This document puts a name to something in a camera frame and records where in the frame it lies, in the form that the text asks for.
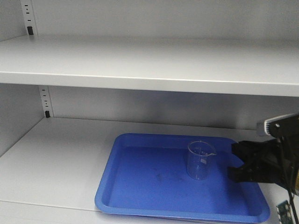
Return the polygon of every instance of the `white shelf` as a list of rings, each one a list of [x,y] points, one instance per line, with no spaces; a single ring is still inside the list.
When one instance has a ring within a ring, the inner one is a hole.
[[[0,158],[0,220],[5,220],[4,223],[11,223],[13,218],[73,224],[173,223],[156,218],[107,215],[96,209],[95,192],[114,139],[122,133],[265,140],[249,130],[43,119]],[[267,223],[272,223],[277,218],[275,205],[286,199],[287,193],[274,184],[261,187],[272,209]]]
[[[299,43],[22,36],[0,83],[299,96]]]

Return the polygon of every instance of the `white wall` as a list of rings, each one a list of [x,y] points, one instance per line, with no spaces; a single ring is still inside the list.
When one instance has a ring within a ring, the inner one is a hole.
[[[49,88],[55,117],[252,129],[299,112],[299,98],[78,87]]]
[[[0,0],[0,41],[26,35],[20,0]]]
[[[37,86],[0,84],[0,156],[43,117]]]
[[[299,40],[298,0],[33,0],[39,34]]]

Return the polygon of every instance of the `metal bracket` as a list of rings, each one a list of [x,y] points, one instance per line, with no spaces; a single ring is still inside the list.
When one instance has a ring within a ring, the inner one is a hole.
[[[42,99],[43,111],[45,112],[45,116],[46,116],[46,114],[49,114],[50,117],[54,117],[48,86],[39,85],[38,88],[39,88],[39,94]]]
[[[31,0],[21,0],[25,27],[28,35],[37,35],[36,20]]]

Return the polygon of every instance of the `blue plastic tray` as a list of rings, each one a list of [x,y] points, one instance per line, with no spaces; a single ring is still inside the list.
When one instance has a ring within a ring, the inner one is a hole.
[[[186,170],[187,145],[203,140],[217,151],[212,175],[194,180]],[[259,223],[270,215],[257,183],[234,183],[227,166],[233,140],[156,134],[123,134],[114,142],[95,204],[105,213],[206,221]]]

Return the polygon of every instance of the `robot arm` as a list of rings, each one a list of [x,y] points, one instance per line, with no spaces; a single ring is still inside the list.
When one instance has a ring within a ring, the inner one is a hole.
[[[275,139],[233,144],[232,153],[244,164],[228,167],[228,177],[235,182],[275,183],[285,188],[298,224],[292,193],[299,196],[299,113],[259,122],[257,132]]]

